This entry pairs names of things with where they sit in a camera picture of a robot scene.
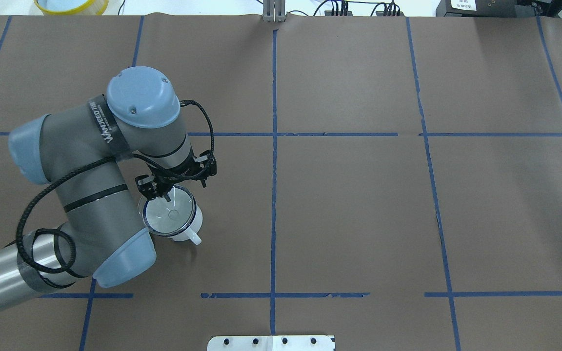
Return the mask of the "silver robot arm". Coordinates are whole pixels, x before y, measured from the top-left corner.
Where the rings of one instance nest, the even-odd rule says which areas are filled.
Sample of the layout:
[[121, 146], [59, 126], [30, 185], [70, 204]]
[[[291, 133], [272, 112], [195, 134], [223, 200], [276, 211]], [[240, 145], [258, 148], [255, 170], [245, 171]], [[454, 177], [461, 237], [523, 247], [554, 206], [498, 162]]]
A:
[[216, 175], [214, 146], [196, 156], [169, 78], [147, 66], [123, 69], [105, 93], [14, 129], [7, 147], [20, 173], [44, 184], [20, 214], [14, 240], [0, 249], [0, 312], [91, 277], [111, 288], [155, 264], [152, 229], [134, 201], [119, 162], [136, 158], [147, 200], [169, 200], [183, 181]]

